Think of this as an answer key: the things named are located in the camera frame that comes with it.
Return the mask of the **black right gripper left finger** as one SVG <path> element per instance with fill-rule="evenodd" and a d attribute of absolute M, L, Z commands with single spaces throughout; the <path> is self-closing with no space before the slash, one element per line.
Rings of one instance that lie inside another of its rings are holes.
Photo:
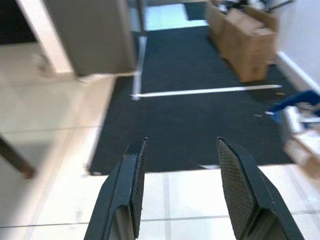
<path fill-rule="evenodd" d="M 139 237 L 148 139 L 130 144 L 102 184 L 87 226 L 86 240 Z"/>

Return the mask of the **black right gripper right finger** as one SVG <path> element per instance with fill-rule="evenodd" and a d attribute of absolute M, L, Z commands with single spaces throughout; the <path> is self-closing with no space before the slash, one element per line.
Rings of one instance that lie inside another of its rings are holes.
<path fill-rule="evenodd" d="M 216 141 L 224 199 L 237 240 L 302 240 L 284 199 L 241 145 Z"/>

